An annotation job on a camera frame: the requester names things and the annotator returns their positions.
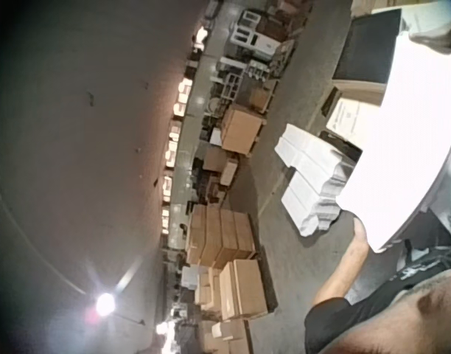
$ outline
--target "black shirt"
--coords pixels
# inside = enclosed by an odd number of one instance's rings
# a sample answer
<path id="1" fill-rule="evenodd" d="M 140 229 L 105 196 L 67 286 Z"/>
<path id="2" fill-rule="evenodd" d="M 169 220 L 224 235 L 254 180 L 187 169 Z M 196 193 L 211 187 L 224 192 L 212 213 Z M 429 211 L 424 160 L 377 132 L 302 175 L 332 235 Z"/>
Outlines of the black shirt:
<path id="1" fill-rule="evenodd" d="M 385 310 L 400 291 L 411 289 L 448 269 L 451 269 L 451 247 L 433 249 L 354 305 L 344 298 L 317 304 L 304 320 L 306 354 L 319 353 L 343 332 Z"/>

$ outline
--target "warehouse floor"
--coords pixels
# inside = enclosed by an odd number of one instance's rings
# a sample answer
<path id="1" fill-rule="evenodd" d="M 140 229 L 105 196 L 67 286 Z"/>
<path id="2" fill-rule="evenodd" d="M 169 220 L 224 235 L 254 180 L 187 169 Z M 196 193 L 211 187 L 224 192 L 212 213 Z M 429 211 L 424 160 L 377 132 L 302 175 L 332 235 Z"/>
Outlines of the warehouse floor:
<path id="1" fill-rule="evenodd" d="M 315 2 L 271 103 L 268 124 L 252 157 L 242 162 L 228 196 L 232 209 L 251 215 L 260 257 L 268 264 L 268 269 L 262 269 L 265 287 L 268 293 L 274 290 L 268 300 L 276 297 L 271 301 L 272 313 L 250 321 L 255 354 L 304 352 L 304 317 L 352 237 L 352 217 L 345 212 L 327 233 L 299 236 L 281 204 L 293 172 L 273 150 L 287 123 L 314 134 L 325 128 L 321 106 L 332 90 L 331 77 L 350 25 L 351 2 Z M 408 233 L 426 242 L 429 234 L 445 231 L 435 216 L 427 213 L 416 218 Z M 400 246 L 395 246 L 384 254 L 371 254 L 348 294 L 349 301 L 366 297 L 386 280 L 395 271 L 400 252 Z"/>

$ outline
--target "ceiling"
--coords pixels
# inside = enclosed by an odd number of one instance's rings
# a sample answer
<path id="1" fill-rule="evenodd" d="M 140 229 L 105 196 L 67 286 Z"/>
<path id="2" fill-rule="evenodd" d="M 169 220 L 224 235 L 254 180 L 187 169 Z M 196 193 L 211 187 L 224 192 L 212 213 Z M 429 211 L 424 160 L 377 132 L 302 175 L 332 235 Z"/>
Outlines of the ceiling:
<path id="1" fill-rule="evenodd" d="M 0 1 L 0 338 L 12 353 L 150 344 L 154 182 L 206 2 Z M 95 296 L 137 260 L 118 313 L 146 325 L 98 320 Z"/>

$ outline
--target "person's arm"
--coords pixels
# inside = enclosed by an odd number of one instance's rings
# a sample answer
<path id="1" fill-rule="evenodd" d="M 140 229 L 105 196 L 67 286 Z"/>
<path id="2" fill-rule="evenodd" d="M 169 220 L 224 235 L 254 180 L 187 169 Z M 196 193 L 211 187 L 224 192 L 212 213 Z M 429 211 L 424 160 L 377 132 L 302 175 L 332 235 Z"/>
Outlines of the person's arm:
<path id="1" fill-rule="evenodd" d="M 354 237 L 346 249 L 340 263 L 330 278 L 315 295 L 312 305 L 332 299 L 344 297 L 351 288 L 368 256 L 369 245 L 366 232 L 361 221 L 354 218 Z"/>

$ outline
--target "sleeve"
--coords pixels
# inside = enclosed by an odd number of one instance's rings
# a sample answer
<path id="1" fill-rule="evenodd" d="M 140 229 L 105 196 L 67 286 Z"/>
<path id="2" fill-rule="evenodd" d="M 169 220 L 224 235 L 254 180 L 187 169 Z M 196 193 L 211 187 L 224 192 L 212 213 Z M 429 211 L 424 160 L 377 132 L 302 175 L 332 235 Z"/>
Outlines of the sleeve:
<path id="1" fill-rule="evenodd" d="M 336 297 L 311 308 L 304 320 L 306 354 L 318 353 L 340 335 L 332 329 L 332 317 L 350 306 L 343 297 Z"/>

